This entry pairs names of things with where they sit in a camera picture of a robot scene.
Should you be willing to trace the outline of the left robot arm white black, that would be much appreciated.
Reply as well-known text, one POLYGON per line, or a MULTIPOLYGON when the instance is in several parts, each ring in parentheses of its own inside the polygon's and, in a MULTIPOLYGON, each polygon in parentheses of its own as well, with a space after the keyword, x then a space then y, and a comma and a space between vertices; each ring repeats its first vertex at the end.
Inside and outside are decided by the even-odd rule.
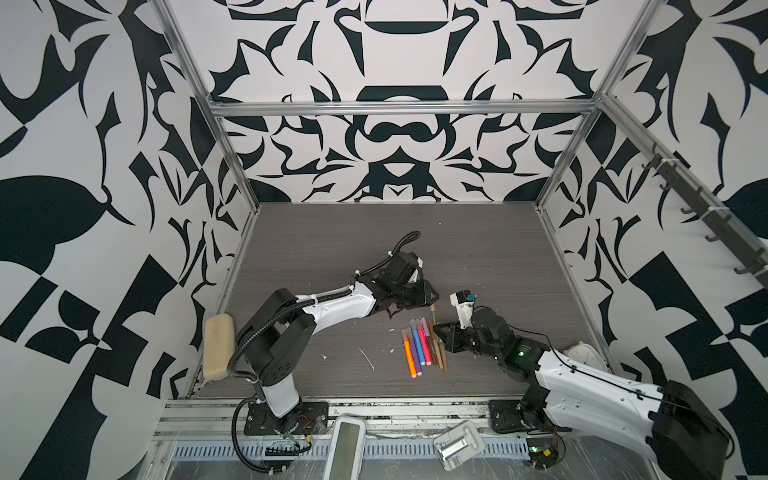
POLYGON ((381 312, 392 316, 428 307, 438 299, 423 274, 422 259, 412 252, 392 252, 334 290, 294 295, 279 289, 237 334, 227 373, 257 384, 257 397, 274 419, 284 422, 299 414, 293 371, 314 334, 381 312))

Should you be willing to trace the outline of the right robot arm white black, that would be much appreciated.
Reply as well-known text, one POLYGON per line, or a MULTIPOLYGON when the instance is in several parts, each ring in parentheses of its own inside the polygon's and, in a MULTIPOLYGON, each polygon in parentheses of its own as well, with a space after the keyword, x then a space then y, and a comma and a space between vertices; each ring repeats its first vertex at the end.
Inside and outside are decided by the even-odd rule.
POLYGON ((645 457, 670 479, 719 479, 733 454, 731 434, 680 382, 658 386, 590 367, 488 307, 475 308, 466 323, 441 323, 433 331, 447 351, 490 356, 526 384, 514 415, 518 429, 596 436, 645 457))

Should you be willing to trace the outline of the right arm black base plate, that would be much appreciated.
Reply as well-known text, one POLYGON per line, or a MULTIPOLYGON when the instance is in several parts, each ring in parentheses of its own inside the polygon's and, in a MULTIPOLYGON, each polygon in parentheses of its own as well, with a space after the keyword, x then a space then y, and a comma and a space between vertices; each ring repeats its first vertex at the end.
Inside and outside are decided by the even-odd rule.
POLYGON ((498 434, 532 432, 541 426, 536 410, 524 400, 494 399, 488 409, 490 427, 498 434))

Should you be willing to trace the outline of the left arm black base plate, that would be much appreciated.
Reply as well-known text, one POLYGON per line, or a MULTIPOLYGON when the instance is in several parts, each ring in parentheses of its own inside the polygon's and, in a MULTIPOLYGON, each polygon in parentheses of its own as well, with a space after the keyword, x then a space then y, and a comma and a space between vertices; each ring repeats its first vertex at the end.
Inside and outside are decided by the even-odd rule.
POLYGON ((324 433, 327 429, 329 404, 327 402, 300 401, 285 416, 277 417, 266 404, 248 406, 244 434, 246 436, 312 435, 324 433))

